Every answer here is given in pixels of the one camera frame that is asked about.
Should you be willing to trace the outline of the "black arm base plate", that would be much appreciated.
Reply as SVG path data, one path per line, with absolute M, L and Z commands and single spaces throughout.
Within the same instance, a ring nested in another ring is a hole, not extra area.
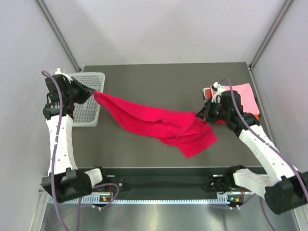
M 104 168 L 103 182 L 115 183 L 123 192 L 133 189 L 201 189 L 224 193 L 237 190 L 231 171 L 235 167 Z

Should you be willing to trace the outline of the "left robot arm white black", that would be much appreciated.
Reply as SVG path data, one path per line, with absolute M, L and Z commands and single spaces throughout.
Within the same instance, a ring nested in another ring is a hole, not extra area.
M 43 73 L 49 90 L 47 103 L 43 108 L 50 135 L 51 160 L 48 176 L 43 177 L 43 189 L 59 203 L 90 195 L 95 187 L 104 191 L 109 179 L 100 167 L 79 170 L 73 154 L 72 128 L 75 104 L 84 104 L 94 93 L 74 77 L 60 71 L 51 77 Z

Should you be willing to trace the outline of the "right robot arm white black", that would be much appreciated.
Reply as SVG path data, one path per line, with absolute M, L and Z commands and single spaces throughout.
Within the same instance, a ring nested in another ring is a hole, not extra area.
M 266 201 L 277 215 L 308 203 L 308 174 L 282 158 L 252 114 L 243 111 L 241 96 L 233 90 L 204 88 L 204 107 L 197 118 L 213 124 L 223 121 L 257 158 L 266 174 L 258 175 L 243 166 L 230 167 L 224 175 L 229 190 L 244 187 Z

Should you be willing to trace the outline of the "crimson red t shirt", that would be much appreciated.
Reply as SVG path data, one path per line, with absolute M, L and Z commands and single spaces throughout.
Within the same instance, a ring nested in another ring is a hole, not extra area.
M 151 107 L 101 92 L 95 92 L 94 99 L 124 130 L 177 147 L 186 158 L 199 154 L 218 140 L 212 128 L 196 117 L 196 112 Z

